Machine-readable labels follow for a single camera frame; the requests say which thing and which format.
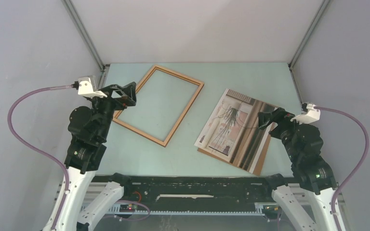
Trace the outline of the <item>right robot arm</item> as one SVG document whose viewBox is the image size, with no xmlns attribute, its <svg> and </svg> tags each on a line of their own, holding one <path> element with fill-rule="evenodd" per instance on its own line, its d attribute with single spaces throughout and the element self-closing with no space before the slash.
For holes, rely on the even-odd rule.
<svg viewBox="0 0 370 231">
<path fill-rule="evenodd" d="M 259 129 L 272 124 L 272 138 L 281 140 L 291 161 L 291 170 L 311 205 L 314 217 L 306 212 L 293 195 L 291 187 L 281 174 L 265 178 L 261 195 L 267 201 L 275 201 L 298 231 L 344 231 L 345 224 L 334 197 L 338 183 L 329 164 L 321 157 L 323 140 L 320 131 L 312 123 L 318 121 L 320 111 L 313 104 L 305 104 L 300 115 L 283 108 L 258 113 Z"/>
</svg>

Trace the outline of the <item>wooden picture frame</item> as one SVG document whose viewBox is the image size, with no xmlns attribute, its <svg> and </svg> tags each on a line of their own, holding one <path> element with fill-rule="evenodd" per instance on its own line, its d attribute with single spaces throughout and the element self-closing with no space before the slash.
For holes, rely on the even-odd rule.
<svg viewBox="0 0 370 231">
<path fill-rule="evenodd" d="M 155 64 L 136 87 L 137 107 L 115 113 L 113 121 L 166 147 L 203 87 L 201 80 Z"/>
</svg>

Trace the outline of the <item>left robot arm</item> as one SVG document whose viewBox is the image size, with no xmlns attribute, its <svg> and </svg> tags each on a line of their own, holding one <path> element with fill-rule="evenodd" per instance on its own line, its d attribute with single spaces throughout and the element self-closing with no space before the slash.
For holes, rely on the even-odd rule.
<svg viewBox="0 0 370 231">
<path fill-rule="evenodd" d="M 72 87 L 92 106 L 80 106 L 69 116 L 67 129 L 72 139 L 64 162 L 67 175 L 43 228 L 45 231 L 92 231 L 116 201 L 128 200 L 133 194 L 133 187 L 127 184 L 129 177 L 115 174 L 100 194 L 84 210 L 81 209 L 106 151 L 105 143 L 115 111 L 136 105 L 136 83 L 112 84 L 96 90 L 88 78 L 83 78 Z"/>
</svg>

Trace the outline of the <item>plant photo print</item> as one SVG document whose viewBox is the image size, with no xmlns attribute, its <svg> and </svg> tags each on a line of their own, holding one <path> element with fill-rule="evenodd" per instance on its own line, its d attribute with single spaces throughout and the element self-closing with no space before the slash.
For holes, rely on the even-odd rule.
<svg viewBox="0 0 370 231">
<path fill-rule="evenodd" d="M 233 156 L 241 141 L 251 142 L 259 133 L 258 113 L 277 107 L 235 90 L 226 89 L 198 136 L 195 146 Z"/>
</svg>

